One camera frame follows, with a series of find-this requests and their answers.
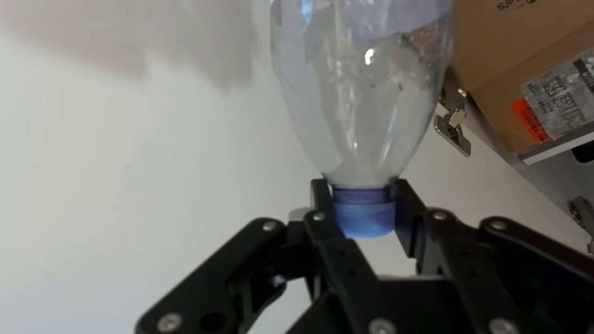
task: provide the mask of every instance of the orange label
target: orange label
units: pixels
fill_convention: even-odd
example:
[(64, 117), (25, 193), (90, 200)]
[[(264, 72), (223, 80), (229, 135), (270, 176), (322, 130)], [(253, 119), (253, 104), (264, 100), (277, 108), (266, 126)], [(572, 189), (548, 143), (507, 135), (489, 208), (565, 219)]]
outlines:
[(532, 134), (532, 137), (537, 143), (545, 143), (545, 141), (552, 139), (546, 134), (546, 130), (543, 128), (543, 124), (539, 122), (533, 108), (528, 104), (526, 98), (513, 102), (513, 109), (515, 109), (517, 117), (520, 119), (520, 122), (524, 124), (524, 128)]

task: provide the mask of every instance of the label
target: label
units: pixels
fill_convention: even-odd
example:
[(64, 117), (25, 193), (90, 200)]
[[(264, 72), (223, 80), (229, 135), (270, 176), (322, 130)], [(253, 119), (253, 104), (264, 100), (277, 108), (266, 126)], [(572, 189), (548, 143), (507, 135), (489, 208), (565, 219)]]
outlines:
[(500, 11), (520, 9), (543, 0), (496, 0)]
[(594, 48), (524, 84), (522, 95), (552, 139), (594, 121)]
[(537, 143), (550, 141), (550, 135), (546, 134), (546, 130), (539, 122), (539, 119), (533, 113), (533, 108), (528, 104), (528, 100), (524, 100), (524, 98), (517, 100), (513, 104), (513, 109), (515, 109), (517, 117), (520, 119), (520, 122), (524, 124), (524, 128), (532, 134), (532, 137)]

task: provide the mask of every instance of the cardboard box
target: cardboard box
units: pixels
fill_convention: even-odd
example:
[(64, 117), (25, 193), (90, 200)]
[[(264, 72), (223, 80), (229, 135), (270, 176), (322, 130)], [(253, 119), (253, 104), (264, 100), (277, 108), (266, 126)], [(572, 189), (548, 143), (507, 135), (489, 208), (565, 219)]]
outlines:
[(528, 87), (537, 82), (541, 89), (550, 71), (589, 50), (594, 0), (455, 0), (454, 71), (511, 152), (561, 137), (539, 119), (539, 100), (526, 96)]

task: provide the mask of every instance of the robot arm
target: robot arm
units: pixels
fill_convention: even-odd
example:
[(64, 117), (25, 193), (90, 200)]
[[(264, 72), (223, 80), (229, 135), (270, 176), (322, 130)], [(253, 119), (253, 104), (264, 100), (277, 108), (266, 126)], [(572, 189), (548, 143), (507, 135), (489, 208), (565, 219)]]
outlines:
[(292, 334), (593, 334), (591, 258), (504, 217), (470, 228), (428, 210), (405, 180), (392, 182), (392, 195), (396, 234), (429, 278), (377, 278), (333, 221), (327, 182), (314, 180), (303, 221), (249, 223), (136, 332), (248, 332), (290, 280), (305, 278), (313, 306)]

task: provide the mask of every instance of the plastic bottle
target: plastic bottle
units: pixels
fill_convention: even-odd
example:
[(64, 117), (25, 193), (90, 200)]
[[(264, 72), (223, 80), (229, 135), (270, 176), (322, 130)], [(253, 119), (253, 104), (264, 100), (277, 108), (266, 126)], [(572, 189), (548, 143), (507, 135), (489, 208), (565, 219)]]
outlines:
[(351, 238), (394, 230), (387, 186), (420, 145), (452, 56), (450, 0), (275, 0), (274, 67)]

